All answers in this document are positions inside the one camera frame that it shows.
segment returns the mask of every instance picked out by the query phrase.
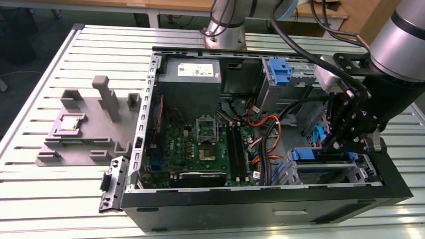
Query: blue plastic clip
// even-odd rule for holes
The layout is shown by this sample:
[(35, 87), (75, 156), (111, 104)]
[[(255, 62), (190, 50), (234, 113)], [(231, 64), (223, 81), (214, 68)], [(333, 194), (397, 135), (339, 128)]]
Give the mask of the blue plastic clip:
[(275, 84), (286, 86), (292, 76), (292, 68), (284, 59), (270, 59), (270, 71), (275, 77)]
[(296, 149), (292, 151), (294, 160), (315, 160), (313, 150), (308, 148)]
[(286, 163), (283, 162), (282, 165), (279, 166), (276, 172), (274, 173), (272, 182), (275, 181), (275, 179), (276, 179), (279, 173), (282, 172), (282, 170), (284, 169), (284, 167), (286, 167)]
[(313, 144), (317, 144), (317, 140), (320, 139), (320, 141), (323, 142), (327, 138), (327, 134), (325, 134), (325, 129), (324, 126), (317, 125), (313, 128)]
[(348, 157), (351, 158), (351, 162), (356, 160), (356, 153), (353, 152), (347, 152)]

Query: white label sticker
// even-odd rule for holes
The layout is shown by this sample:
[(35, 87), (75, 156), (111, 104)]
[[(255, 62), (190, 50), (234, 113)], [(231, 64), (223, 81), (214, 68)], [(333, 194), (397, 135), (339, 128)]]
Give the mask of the white label sticker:
[(179, 64), (178, 76), (214, 77), (212, 64)]
[(260, 109), (258, 108), (258, 106), (252, 106), (252, 110), (259, 113), (260, 112)]
[(147, 5), (139, 4), (139, 3), (128, 3), (127, 6), (147, 6)]

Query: power supply label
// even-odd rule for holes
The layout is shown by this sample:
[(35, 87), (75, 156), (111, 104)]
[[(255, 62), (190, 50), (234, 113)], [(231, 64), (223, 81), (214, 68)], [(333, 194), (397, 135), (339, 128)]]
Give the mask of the power supply label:
[(178, 76), (214, 77), (214, 65), (182, 63), (179, 64)]

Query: case hinge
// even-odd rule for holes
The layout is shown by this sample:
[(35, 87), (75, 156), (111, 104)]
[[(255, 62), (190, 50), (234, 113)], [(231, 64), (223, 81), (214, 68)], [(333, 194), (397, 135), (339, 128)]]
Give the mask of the case hinge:
[(104, 191), (100, 200), (99, 212), (122, 212), (122, 199), (127, 178), (130, 159), (120, 156), (111, 160), (108, 173), (104, 173), (100, 190)]

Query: screw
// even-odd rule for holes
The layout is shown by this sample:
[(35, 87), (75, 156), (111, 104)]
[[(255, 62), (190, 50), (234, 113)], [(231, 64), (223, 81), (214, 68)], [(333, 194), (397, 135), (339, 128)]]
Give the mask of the screw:
[(348, 90), (345, 93), (349, 96), (349, 98), (355, 98), (355, 94), (353, 94), (353, 92), (351, 90)]

